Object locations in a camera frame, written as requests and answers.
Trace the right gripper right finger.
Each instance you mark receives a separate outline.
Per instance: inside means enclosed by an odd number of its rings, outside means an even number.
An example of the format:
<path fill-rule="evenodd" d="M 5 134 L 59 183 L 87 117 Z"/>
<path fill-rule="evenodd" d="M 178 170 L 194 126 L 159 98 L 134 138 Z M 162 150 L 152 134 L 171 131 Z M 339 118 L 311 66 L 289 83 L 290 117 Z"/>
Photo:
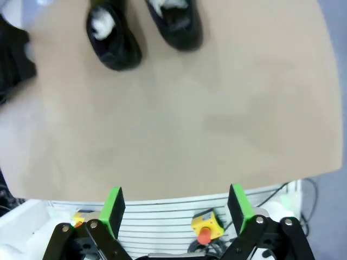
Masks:
<path fill-rule="evenodd" d="M 221 259 L 251 259 L 257 249 L 267 249 L 275 259 L 314 259 L 296 217 L 276 222 L 256 214 L 240 184 L 231 184 L 227 202 L 237 237 Z"/>

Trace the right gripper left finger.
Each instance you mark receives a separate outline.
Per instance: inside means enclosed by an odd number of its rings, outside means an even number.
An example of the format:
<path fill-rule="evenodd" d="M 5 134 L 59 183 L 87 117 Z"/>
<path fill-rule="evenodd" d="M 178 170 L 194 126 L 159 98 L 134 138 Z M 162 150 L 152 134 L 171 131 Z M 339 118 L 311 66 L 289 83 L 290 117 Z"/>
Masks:
<path fill-rule="evenodd" d="M 43 259 L 131 259 L 117 240 L 124 211 L 122 188 L 114 187 L 98 218 L 55 227 Z"/>

